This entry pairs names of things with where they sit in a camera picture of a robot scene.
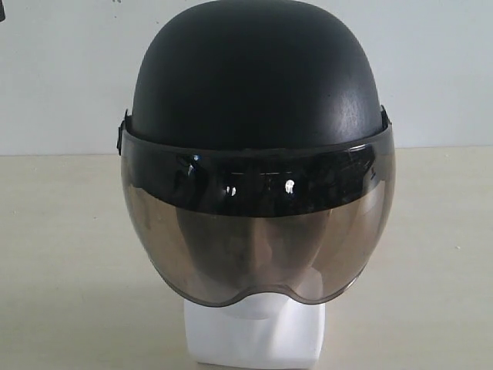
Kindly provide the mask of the black helmet with tinted visor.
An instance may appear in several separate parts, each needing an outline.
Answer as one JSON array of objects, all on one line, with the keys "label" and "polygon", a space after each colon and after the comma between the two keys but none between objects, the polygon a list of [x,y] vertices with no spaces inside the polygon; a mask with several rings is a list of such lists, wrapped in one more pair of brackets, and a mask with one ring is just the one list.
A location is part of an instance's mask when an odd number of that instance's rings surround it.
[{"label": "black helmet with tinted visor", "polygon": [[323,304],[373,253],[394,195],[391,121],[367,56],[299,1],[211,1],[151,41],[117,143],[160,277],[211,308]]}]

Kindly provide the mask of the white mannequin head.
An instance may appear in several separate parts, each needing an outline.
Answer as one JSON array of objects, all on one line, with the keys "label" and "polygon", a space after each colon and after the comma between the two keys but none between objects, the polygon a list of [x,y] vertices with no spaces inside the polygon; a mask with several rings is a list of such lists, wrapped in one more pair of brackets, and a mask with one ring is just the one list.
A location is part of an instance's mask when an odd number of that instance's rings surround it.
[{"label": "white mannequin head", "polygon": [[325,305],[255,294],[223,308],[184,302],[189,353],[198,362],[308,362],[320,355]]}]

